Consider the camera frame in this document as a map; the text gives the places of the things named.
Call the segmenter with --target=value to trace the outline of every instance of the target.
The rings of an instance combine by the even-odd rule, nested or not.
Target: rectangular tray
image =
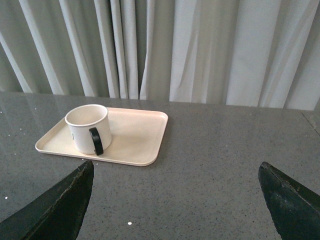
[[[107,109],[112,142],[102,155],[79,152],[64,118],[36,142],[35,148],[45,154],[117,164],[140,167],[152,164],[158,156],[168,115],[160,111]]]

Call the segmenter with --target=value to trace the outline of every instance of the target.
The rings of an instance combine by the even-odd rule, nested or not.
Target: speckled stone surface
[[[301,113],[320,136],[320,111],[301,111]]]
[[[169,120],[153,164],[93,161],[78,240],[280,240],[259,185],[263,161],[320,194],[312,112],[2,92],[0,221],[83,162],[39,153],[35,143],[69,110],[92,103],[161,111]]]

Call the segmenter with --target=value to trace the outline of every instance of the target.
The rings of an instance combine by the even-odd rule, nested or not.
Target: tray rim
[[[131,166],[138,166],[138,167],[145,167],[148,166],[150,164],[152,164],[153,162],[156,161],[158,154],[159,154],[159,150],[163,141],[163,137],[165,135],[165,131],[167,128],[167,123],[168,123],[168,115],[165,112],[162,111],[153,111],[153,110],[141,110],[141,109],[132,109],[132,108],[120,108],[120,107],[107,107],[107,109],[112,111],[116,111],[116,112],[122,112],[122,113],[133,113],[136,114],[137,112],[139,114],[144,114],[144,115],[150,115],[150,114],[157,114],[160,118],[162,118],[164,120],[164,128],[163,128],[163,132],[161,132],[161,141],[159,141],[159,144],[156,148],[155,151],[155,156],[150,159],[150,161],[144,162],[144,163],[135,163],[135,162],[129,162],[129,161],[123,161],[123,160],[115,160],[115,159],[109,159],[109,158],[103,158],[100,156],[97,156],[95,154],[84,154],[84,153],[79,153],[79,154],[68,154],[68,153],[61,153],[61,152],[56,152],[56,151],[50,151],[50,150],[44,150],[41,148],[41,146],[39,146],[43,141],[46,141],[47,138],[49,137],[48,135],[50,135],[51,132],[56,131],[56,128],[59,128],[59,131],[65,127],[65,125],[67,124],[65,121],[65,118],[63,117],[60,121],[58,121],[52,128],[50,128],[50,130],[48,130],[36,143],[35,143],[35,149],[39,152],[39,153],[43,153],[43,154],[51,154],[51,155],[58,155],[58,156],[66,156],[66,157],[73,157],[73,158],[80,158],[80,159],[90,159],[90,160],[96,160],[96,161],[102,161],[102,162],[109,162],[109,163],[116,163],[116,164],[124,164],[124,165],[131,165]]]

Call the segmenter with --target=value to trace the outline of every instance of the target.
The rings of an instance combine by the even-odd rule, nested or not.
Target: mug
[[[64,119],[79,152],[101,155],[111,144],[108,109],[105,106],[79,106],[68,112]]]

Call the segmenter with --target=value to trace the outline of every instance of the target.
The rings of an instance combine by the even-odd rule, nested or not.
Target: gray curtain
[[[319,106],[319,0],[2,0],[0,43],[0,91]]]

